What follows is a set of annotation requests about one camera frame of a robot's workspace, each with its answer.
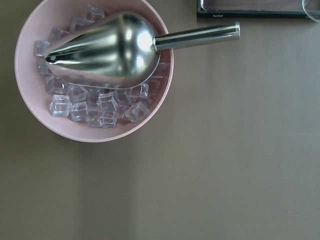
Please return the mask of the black wooden glass tray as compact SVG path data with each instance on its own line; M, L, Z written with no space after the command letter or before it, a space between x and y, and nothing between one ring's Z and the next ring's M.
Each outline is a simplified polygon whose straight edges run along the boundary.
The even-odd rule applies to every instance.
M200 18L310 19L302 0L198 0L196 10Z

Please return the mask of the clear fake ice cubes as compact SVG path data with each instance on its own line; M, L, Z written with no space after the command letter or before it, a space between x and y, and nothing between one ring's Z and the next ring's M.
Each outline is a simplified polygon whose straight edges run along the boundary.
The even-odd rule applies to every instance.
M85 21L73 32L95 23ZM45 88L52 94L49 112L54 117L68 117L73 122L86 123L91 127L114 128L121 123L139 123L149 114L149 106L158 94L161 82L154 73L143 83L132 88L110 89L71 84L55 75L47 66L45 52L53 43L70 34L51 36L50 40L35 43L39 70L45 77Z

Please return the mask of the steel ice scoop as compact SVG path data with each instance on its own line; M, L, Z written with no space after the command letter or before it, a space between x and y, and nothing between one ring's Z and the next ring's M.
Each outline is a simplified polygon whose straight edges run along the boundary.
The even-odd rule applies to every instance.
M161 53L240 38L239 22L159 35L144 17L119 12L54 42L48 68L70 84L130 89L156 70Z

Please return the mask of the pink bowl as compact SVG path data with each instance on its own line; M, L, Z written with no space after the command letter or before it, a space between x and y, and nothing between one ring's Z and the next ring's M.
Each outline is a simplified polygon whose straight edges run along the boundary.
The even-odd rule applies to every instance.
M35 42L47 40L53 27L68 29L72 16L85 16L87 5L103 9L106 15L130 11L148 20L159 35L168 33L156 10L145 0L43 0L29 15L20 32L14 59L15 77L20 94L31 113L47 128L71 140L100 143L127 136L146 124L162 105L173 77L173 51L162 52L154 77L160 80L157 95L149 105L150 114L137 123L118 123L114 128L90 127L49 112L52 96L45 90L44 75L37 70Z

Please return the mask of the clear wine glass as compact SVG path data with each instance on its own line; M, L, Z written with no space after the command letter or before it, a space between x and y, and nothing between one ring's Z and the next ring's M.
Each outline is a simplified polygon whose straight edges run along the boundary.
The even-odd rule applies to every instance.
M302 0L302 8L311 20L320 22L320 0Z

